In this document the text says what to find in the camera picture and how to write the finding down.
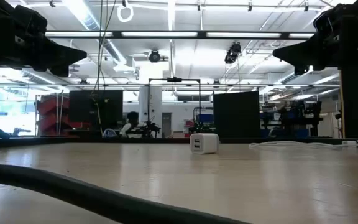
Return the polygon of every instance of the black monitor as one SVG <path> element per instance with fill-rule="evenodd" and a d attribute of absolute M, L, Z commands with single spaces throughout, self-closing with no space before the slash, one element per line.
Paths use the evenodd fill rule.
<path fill-rule="evenodd" d="M 98 129 L 98 107 L 103 129 L 121 127 L 122 90 L 70 91 L 68 119 L 71 122 L 91 123 L 94 129 Z"/>

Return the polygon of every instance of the doorway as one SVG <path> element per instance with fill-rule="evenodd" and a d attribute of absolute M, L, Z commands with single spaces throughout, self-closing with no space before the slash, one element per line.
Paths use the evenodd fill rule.
<path fill-rule="evenodd" d="M 166 138 L 172 134 L 171 119 L 172 119 L 172 113 L 162 113 L 162 128 L 161 128 L 162 138 Z"/>

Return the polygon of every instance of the window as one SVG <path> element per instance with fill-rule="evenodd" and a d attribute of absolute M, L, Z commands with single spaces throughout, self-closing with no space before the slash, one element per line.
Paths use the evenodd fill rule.
<path fill-rule="evenodd" d="M 178 95 L 178 101 L 199 101 L 198 95 Z M 201 101 L 211 101 L 209 95 L 201 95 Z"/>

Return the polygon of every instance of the ceiling light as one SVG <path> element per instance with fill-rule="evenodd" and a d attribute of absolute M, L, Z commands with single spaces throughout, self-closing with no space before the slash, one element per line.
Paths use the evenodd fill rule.
<path fill-rule="evenodd" d="M 102 37 L 104 32 L 80 31 L 80 32 L 46 32 L 47 37 Z M 112 32 L 107 32 L 106 37 L 112 37 Z"/>
<path fill-rule="evenodd" d="M 314 35 L 314 33 L 297 33 L 290 34 L 290 38 L 310 38 Z"/>
<path fill-rule="evenodd" d="M 168 29 L 172 31 L 175 27 L 175 0 L 168 0 Z"/>
<path fill-rule="evenodd" d="M 335 89 L 333 89 L 333 90 L 324 91 L 324 92 L 322 92 L 322 93 L 319 93 L 319 95 L 324 95 L 324 94 L 327 94 L 327 93 L 330 93 L 330 92 L 334 92 L 334 91 L 336 91 L 336 90 L 338 90 L 338 88 L 335 88 Z"/>
<path fill-rule="evenodd" d="M 261 32 L 208 32 L 207 37 L 250 37 L 250 38 L 279 38 L 281 33 L 261 33 Z"/>
<path fill-rule="evenodd" d="M 89 9 L 83 0 L 63 0 L 62 3 L 74 14 L 81 22 L 86 21 L 89 14 Z"/>
<path fill-rule="evenodd" d="M 133 67 L 124 65 L 119 63 L 118 65 L 114 66 L 112 69 L 116 72 L 134 72 L 135 69 Z"/>
<path fill-rule="evenodd" d="M 47 78 L 44 78 L 44 77 L 42 77 L 42 76 L 40 76 L 40 75 L 38 75 L 38 74 L 35 74 L 34 72 L 30 72 L 30 71 L 27 71 L 27 70 L 23 70 L 23 71 L 24 71 L 24 72 L 27 72 L 28 74 L 30 74 L 30 75 L 32 75 L 32 76 L 35 76 L 35 77 L 41 79 L 41 80 L 43 80 L 43 81 L 45 81 L 45 82 L 47 82 L 47 83 L 55 84 L 53 81 L 50 81 L 50 80 L 47 79 Z"/>
<path fill-rule="evenodd" d="M 310 85 L 306 85 L 306 84 L 296 84 L 296 85 L 294 85 L 294 84 L 282 84 L 282 85 L 277 85 L 277 86 L 283 86 L 283 87 L 293 87 L 293 86 L 295 86 L 295 87 L 309 87 Z"/>
<path fill-rule="evenodd" d="M 197 32 L 122 32 L 123 37 L 196 37 Z"/>
<path fill-rule="evenodd" d="M 294 100 L 303 100 L 303 99 L 306 99 L 306 98 L 309 98 L 309 97 L 312 97 L 312 96 L 313 96 L 312 94 L 305 94 L 305 95 L 296 96 L 293 99 Z"/>
<path fill-rule="evenodd" d="M 320 80 L 317 80 L 317 81 L 315 81 L 313 84 L 316 84 L 316 85 L 322 84 L 322 83 L 324 83 L 324 82 L 331 81 L 331 80 L 333 80 L 334 78 L 337 78 L 337 77 L 339 77 L 339 73 L 336 73 L 336 74 L 334 74 L 334 75 L 330 75 L 330 76 L 328 76 L 328 77 L 325 77 L 325 78 L 322 78 L 322 79 L 320 79 Z"/>

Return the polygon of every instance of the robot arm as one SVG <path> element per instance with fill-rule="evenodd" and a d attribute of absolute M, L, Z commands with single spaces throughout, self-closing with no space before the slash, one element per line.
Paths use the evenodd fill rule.
<path fill-rule="evenodd" d="M 316 34 L 309 40 L 273 51 L 295 67 L 295 75 L 326 67 L 358 65 L 358 0 L 338 4 L 314 20 Z"/>
<path fill-rule="evenodd" d="M 45 36 L 47 20 L 23 6 L 0 0 L 0 67 L 33 68 L 59 77 L 68 66 L 86 58 L 86 52 L 56 44 Z"/>

